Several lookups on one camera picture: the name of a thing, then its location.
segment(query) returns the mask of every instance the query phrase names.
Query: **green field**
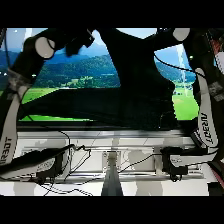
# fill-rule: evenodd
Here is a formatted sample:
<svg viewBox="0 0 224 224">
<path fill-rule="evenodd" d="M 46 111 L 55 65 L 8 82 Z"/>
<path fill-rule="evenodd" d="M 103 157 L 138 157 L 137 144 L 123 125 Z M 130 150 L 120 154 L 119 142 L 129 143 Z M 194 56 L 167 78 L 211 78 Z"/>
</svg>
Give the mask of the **green field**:
<svg viewBox="0 0 224 224">
<path fill-rule="evenodd" d="M 178 120 L 191 120 L 198 115 L 199 107 L 194 100 L 192 90 L 187 90 L 187 92 L 185 93 L 185 89 L 183 88 L 183 86 L 180 83 L 178 83 L 178 85 L 179 88 L 176 88 L 176 91 L 182 93 L 182 95 L 173 95 L 176 117 Z M 25 94 L 23 103 L 32 101 L 55 90 L 57 90 L 57 88 L 32 88 Z M 83 119 L 48 117 L 39 115 L 33 115 L 31 117 L 36 121 L 83 121 Z M 28 117 L 25 117 L 23 119 L 23 121 L 29 120 L 30 119 Z"/>
</svg>

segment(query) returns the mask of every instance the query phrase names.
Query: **logo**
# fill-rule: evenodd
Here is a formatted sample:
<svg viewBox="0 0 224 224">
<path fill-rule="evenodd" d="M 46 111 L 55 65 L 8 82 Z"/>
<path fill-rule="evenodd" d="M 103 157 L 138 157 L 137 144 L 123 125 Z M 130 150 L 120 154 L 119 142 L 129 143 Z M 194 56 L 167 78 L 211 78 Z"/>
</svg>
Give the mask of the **logo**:
<svg viewBox="0 0 224 224">
<path fill-rule="evenodd" d="M 0 159 L 0 165 L 6 162 L 6 159 L 8 157 L 8 154 L 11 148 L 11 141 L 12 141 L 11 138 L 7 138 L 7 137 L 5 138 L 4 150 L 2 152 L 2 156 Z"/>
<path fill-rule="evenodd" d="M 208 119 L 207 119 L 207 114 L 201 113 L 201 121 L 202 121 L 202 127 L 203 127 L 203 132 L 204 132 L 204 136 L 206 141 L 211 142 L 213 144 L 212 141 L 212 136 L 209 130 L 209 126 L 208 126 Z"/>
</svg>

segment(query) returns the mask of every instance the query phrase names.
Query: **landscape image on screen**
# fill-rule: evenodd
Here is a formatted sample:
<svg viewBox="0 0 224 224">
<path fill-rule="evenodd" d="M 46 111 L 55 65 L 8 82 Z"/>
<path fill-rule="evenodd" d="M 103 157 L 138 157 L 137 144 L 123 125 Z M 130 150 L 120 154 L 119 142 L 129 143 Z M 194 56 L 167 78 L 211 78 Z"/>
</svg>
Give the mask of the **landscape image on screen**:
<svg viewBox="0 0 224 224">
<path fill-rule="evenodd" d="M 21 52 L 24 40 L 34 36 L 46 28 L 8 28 L 7 44 L 11 64 Z M 155 28 L 118 28 L 139 38 L 145 38 L 156 32 Z M 45 62 L 35 84 L 26 93 L 23 103 L 32 101 L 58 89 L 76 88 L 112 88 L 119 87 L 117 71 L 113 65 L 106 45 L 97 31 L 93 32 L 95 41 L 89 47 L 82 47 L 78 55 L 66 57 L 64 49 Z M 173 46 L 155 52 L 156 55 L 169 64 L 191 69 L 182 45 Z M 161 75 L 171 80 L 176 89 L 173 93 L 173 103 L 178 120 L 191 120 L 198 115 L 198 105 L 194 100 L 192 84 L 195 74 L 181 71 L 162 64 L 155 59 Z M 0 95 L 7 83 L 7 61 L 4 44 L 0 50 Z M 31 116 L 35 121 L 80 121 L 83 119 L 57 118 L 49 116 Z"/>
</svg>

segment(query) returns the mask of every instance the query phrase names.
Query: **person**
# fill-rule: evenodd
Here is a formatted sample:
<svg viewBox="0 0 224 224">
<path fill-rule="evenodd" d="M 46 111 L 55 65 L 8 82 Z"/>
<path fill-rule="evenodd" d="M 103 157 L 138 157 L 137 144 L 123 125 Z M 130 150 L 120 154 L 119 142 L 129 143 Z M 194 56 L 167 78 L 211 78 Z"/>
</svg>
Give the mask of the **person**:
<svg viewBox="0 0 224 224">
<path fill-rule="evenodd" d="M 181 42 L 174 29 L 140 39 L 115 28 L 96 29 L 117 70 L 119 88 L 58 90 L 26 103 L 27 114 L 88 118 L 141 130 L 178 126 L 172 95 L 174 83 L 164 78 L 154 61 L 154 51 Z"/>
</svg>

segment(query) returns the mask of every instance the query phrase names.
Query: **screen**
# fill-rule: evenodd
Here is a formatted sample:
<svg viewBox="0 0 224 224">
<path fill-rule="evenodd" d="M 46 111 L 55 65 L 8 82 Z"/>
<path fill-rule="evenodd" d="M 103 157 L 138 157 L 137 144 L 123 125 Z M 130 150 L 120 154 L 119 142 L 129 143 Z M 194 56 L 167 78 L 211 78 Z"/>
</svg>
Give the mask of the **screen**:
<svg viewBox="0 0 224 224">
<path fill-rule="evenodd" d="M 11 64 L 21 52 L 26 38 L 34 36 L 47 28 L 8 28 L 7 45 Z M 139 38 L 146 38 L 156 32 L 155 28 L 118 28 Z M 97 31 L 93 32 L 95 40 L 89 47 L 82 47 L 78 55 L 66 57 L 64 49 L 43 66 L 35 84 L 26 93 L 23 103 L 49 94 L 58 89 L 76 88 L 119 88 L 120 82 L 106 45 Z M 0 50 L 0 94 L 7 82 L 7 62 L 4 44 Z M 165 48 L 155 52 L 164 62 L 182 68 L 189 68 L 187 56 L 182 45 Z M 162 76 L 171 80 L 176 89 L 173 93 L 173 103 L 178 120 L 191 120 L 198 115 L 198 105 L 194 100 L 192 84 L 195 74 L 181 71 L 162 64 L 155 59 L 156 66 Z M 60 118 L 48 116 L 31 116 L 35 121 L 80 121 L 82 119 Z"/>
</svg>

